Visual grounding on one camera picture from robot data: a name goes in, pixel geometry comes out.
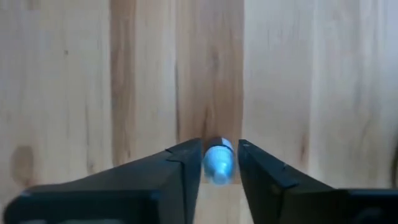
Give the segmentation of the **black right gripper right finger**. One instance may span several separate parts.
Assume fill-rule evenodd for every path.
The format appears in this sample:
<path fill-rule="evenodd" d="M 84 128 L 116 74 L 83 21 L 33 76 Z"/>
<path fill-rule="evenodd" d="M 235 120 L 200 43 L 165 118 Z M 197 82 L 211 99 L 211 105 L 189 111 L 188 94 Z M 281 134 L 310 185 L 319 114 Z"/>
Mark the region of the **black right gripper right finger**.
<path fill-rule="evenodd" d="M 255 224 L 347 224 L 347 193 L 241 139 L 238 162 Z"/>

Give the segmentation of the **small black food coloring bottle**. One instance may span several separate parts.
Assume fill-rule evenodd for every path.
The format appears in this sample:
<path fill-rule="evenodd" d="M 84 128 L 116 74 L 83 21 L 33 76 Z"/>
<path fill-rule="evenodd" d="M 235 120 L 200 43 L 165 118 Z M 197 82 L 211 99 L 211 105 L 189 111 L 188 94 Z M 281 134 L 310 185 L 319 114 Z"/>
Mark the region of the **small black food coloring bottle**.
<path fill-rule="evenodd" d="M 210 183 L 219 186 L 232 183 L 235 164 L 231 142 L 222 137 L 211 139 L 204 154 L 203 168 L 205 177 Z"/>

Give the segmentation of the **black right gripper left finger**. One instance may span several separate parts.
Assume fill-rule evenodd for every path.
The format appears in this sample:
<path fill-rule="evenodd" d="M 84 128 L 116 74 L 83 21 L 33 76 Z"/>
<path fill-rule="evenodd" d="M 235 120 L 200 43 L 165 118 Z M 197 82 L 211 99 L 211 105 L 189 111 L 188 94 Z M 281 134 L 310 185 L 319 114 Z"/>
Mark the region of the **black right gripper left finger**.
<path fill-rule="evenodd" d="M 201 141 L 27 191 L 28 224 L 192 224 Z"/>

